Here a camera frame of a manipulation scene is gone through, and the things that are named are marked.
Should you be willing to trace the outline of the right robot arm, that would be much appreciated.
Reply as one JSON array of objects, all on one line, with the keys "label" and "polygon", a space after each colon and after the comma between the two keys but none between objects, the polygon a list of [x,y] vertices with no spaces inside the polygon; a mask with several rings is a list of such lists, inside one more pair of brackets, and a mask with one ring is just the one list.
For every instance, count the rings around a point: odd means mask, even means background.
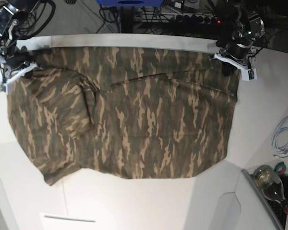
[{"label": "right robot arm", "polygon": [[[39,29],[34,27],[39,20],[36,10],[43,4],[50,5],[50,15]],[[52,0],[7,0],[0,5],[0,73],[3,81],[29,67],[36,61],[26,47],[17,47],[17,41],[28,40],[38,35],[51,21],[56,10]]]}]

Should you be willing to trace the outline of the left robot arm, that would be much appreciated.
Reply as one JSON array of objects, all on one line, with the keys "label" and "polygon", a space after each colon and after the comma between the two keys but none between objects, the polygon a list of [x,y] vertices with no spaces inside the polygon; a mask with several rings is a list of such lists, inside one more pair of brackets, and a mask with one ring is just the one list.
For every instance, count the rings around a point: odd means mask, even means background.
[{"label": "left robot arm", "polygon": [[264,22],[247,0],[227,0],[219,19],[225,34],[217,40],[219,51],[212,56],[222,62],[224,76],[239,70],[244,81],[257,78],[253,66],[261,51],[254,43],[265,34]]}]

